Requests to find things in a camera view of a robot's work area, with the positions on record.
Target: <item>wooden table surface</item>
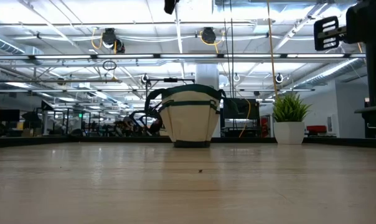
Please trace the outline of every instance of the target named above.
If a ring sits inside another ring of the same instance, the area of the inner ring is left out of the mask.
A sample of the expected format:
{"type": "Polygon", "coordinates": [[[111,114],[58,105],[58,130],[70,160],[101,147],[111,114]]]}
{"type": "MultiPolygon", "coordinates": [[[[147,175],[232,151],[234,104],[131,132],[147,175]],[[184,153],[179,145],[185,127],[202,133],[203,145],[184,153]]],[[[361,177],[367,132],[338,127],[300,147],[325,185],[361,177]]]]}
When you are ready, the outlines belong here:
{"type": "Polygon", "coordinates": [[[2,148],[2,223],[374,224],[376,149],[121,143],[2,148]]]}

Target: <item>green plant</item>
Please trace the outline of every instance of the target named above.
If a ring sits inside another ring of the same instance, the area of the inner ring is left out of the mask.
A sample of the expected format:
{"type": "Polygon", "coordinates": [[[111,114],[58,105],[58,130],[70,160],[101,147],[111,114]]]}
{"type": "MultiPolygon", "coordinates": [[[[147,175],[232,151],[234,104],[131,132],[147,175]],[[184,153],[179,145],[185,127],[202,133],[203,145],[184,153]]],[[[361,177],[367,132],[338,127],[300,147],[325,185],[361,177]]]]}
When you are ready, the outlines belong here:
{"type": "Polygon", "coordinates": [[[303,121],[310,105],[305,105],[299,95],[287,94],[275,100],[274,117],[276,122],[303,121]]]}

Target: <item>bag handle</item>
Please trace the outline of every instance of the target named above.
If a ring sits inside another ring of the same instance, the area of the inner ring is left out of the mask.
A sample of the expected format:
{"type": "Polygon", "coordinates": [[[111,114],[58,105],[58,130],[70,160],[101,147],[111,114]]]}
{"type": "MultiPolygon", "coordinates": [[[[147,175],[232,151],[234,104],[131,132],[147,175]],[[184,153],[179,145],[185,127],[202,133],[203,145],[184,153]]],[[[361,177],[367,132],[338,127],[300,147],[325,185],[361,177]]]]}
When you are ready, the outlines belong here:
{"type": "Polygon", "coordinates": [[[149,112],[149,104],[151,102],[151,100],[155,100],[155,98],[157,96],[159,96],[160,94],[162,94],[164,92],[165,89],[158,89],[158,90],[154,90],[152,91],[147,97],[146,97],[146,100],[145,100],[145,108],[144,110],[146,112],[149,112]]]}

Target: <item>ceiling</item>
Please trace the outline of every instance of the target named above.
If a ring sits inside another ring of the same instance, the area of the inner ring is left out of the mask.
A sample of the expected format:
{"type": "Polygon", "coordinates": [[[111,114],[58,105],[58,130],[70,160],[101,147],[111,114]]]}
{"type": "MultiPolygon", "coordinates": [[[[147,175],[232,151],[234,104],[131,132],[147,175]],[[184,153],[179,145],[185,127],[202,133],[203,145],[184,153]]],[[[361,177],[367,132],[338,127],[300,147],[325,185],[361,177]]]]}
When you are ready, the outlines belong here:
{"type": "MultiPolygon", "coordinates": [[[[113,54],[100,44],[100,33],[113,27],[116,35],[124,43],[126,54],[216,54],[213,45],[205,45],[200,40],[204,27],[213,27],[218,40],[220,54],[268,54],[270,39],[268,35],[268,11],[266,1],[234,0],[222,1],[180,0],[173,15],[163,10],[163,0],[36,0],[0,1],[0,37],[14,46],[39,49],[44,55],[81,55],[113,54]]],[[[273,48],[275,54],[324,54],[359,53],[358,45],[341,44],[338,49],[329,52],[316,52],[313,41],[313,24],[317,19],[338,16],[339,23],[345,24],[345,12],[355,1],[336,1],[335,4],[316,4],[316,1],[273,1],[270,5],[270,17],[273,48]]],[[[0,50],[0,55],[10,55],[0,50]]],[[[34,75],[41,80],[99,80],[115,77],[119,83],[96,82],[87,88],[93,90],[139,89],[141,77],[151,78],[183,76],[195,77],[195,65],[203,63],[195,60],[117,60],[121,65],[107,73],[101,66],[103,61],[87,60],[49,60],[43,65],[34,65],[25,61],[0,60],[0,80],[32,80],[34,75]]],[[[228,62],[213,60],[217,63],[221,75],[229,76],[228,62]]],[[[296,58],[288,62],[276,61],[275,72],[283,74],[283,86],[294,85],[306,75],[314,73],[330,63],[317,60],[296,58]]],[[[234,72],[240,76],[235,82],[239,88],[271,88],[273,84],[270,61],[239,61],[233,64],[234,72]]],[[[30,83],[32,89],[77,89],[78,85],[67,83],[30,83]]],[[[154,88],[167,88],[179,83],[159,82],[154,88]]],[[[18,86],[0,84],[0,89],[18,89],[18,86]]],[[[108,99],[89,97],[86,93],[54,93],[43,96],[55,102],[64,102],[56,97],[75,98],[81,103],[110,103],[108,99]]],[[[127,104],[142,104],[143,94],[106,93],[109,98],[127,104]]],[[[241,92],[243,97],[254,97],[252,92],[241,92]]]]}

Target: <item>green bag trim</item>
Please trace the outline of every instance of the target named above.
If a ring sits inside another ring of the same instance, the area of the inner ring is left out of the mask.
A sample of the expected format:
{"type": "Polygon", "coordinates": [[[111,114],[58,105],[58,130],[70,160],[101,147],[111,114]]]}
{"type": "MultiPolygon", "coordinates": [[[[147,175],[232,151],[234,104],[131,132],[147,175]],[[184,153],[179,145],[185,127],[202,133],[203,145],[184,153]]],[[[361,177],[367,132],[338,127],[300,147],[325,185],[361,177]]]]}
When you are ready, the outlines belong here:
{"type": "Polygon", "coordinates": [[[159,113],[164,110],[165,108],[169,107],[169,106],[189,106],[189,105],[209,105],[210,108],[212,108],[213,110],[216,111],[217,113],[217,107],[212,104],[212,102],[215,103],[214,100],[209,100],[209,101],[168,101],[166,103],[164,103],[160,109],[159,109],[159,113]]]}
{"type": "Polygon", "coordinates": [[[162,92],[162,99],[165,99],[175,93],[180,93],[183,91],[195,91],[198,93],[205,93],[208,94],[209,96],[221,100],[221,97],[223,95],[223,90],[215,90],[212,87],[209,87],[207,85],[201,85],[201,84],[190,84],[190,85],[182,85],[182,86],[177,86],[173,88],[168,88],[165,89],[162,92]]]}

